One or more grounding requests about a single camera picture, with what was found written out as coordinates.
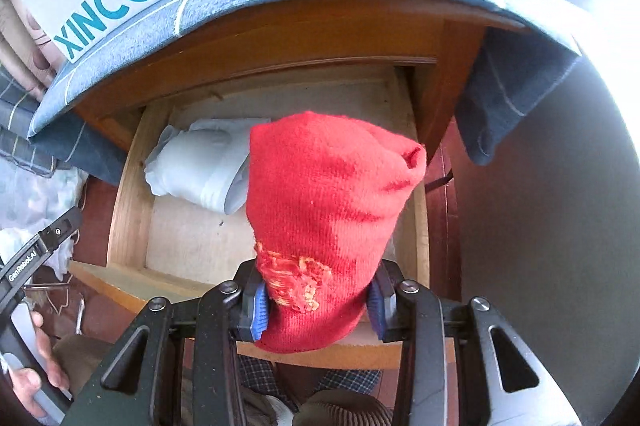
hand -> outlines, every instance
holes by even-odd
[[[45,367],[47,379],[49,379],[49,382],[56,388],[68,390],[69,378],[65,372],[63,372],[58,361],[53,358],[51,340],[40,328],[44,322],[42,315],[37,312],[32,312],[31,319],[35,325],[36,346],[47,363]],[[40,419],[46,416],[44,410],[33,399],[34,395],[36,395],[42,386],[42,381],[38,373],[31,368],[22,368],[20,370],[9,369],[9,375],[14,385],[14,393],[25,409],[35,418]]]

open drawer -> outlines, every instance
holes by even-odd
[[[407,82],[388,64],[295,68],[219,82],[152,102],[143,113],[127,158],[111,222],[106,267],[73,262],[71,272],[134,313],[155,296],[176,302],[196,298],[233,278],[255,257],[254,235],[244,207],[225,216],[174,197],[155,197],[144,160],[162,130],[198,119],[280,119],[306,110],[347,115],[416,139]],[[385,257],[407,278],[429,283],[424,189],[408,200]],[[272,361],[326,368],[396,368],[401,345],[384,345],[363,320],[348,337],[322,350],[272,354],[249,343],[238,352]]]

tiled floor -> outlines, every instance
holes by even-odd
[[[447,137],[438,150],[428,168],[426,181],[439,179],[447,174],[450,168],[446,152]],[[115,203],[117,189],[93,177],[87,184],[86,203],[81,227],[81,239],[74,249],[74,260],[94,265],[106,265],[107,244],[111,215]],[[440,296],[460,298],[460,245],[457,229],[457,206],[454,181],[446,187],[427,195],[427,207],[430,232],[431,288]],[[76,328],[76,315],[80,295],[86,301],[86,310],[82,323],[82,332],[93,338],[113,343],[126,329],[134,315],[120,307],[110,299],[97,294],[94,290],[79,281],[72,281],[68,306],[56,315],[51,305],[45,300],[41,306],[45,314],[45,330],[52,336],[62,337],[73,333]],[[52,294],[56,306],[65,303],[63,292]],[[187,354],[185,359],[191,362]],[[450,399],[449,425],[456,426],[457,391],[454,359],[449,359]],[[322,371],[283,365],[280,373],[287,380],[295,381],[298,391],[304,395],[305,388],[311,391],[313,381]],[[396,399],[398,386],[398,370],[385,370],[379,385],[373,392],[385,406],[392,408]]]

rolled red sock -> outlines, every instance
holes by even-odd
[[[426,153],[370,123],[306,112],[251,131],[246,213],[271,299],[257,345],[315,350],[358,323]]]

fingernail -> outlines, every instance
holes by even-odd
[[[29,383],[31,383],[32,386],[40,386],[40,376],[35,372],[27,372],[27,379],[29,379]]]

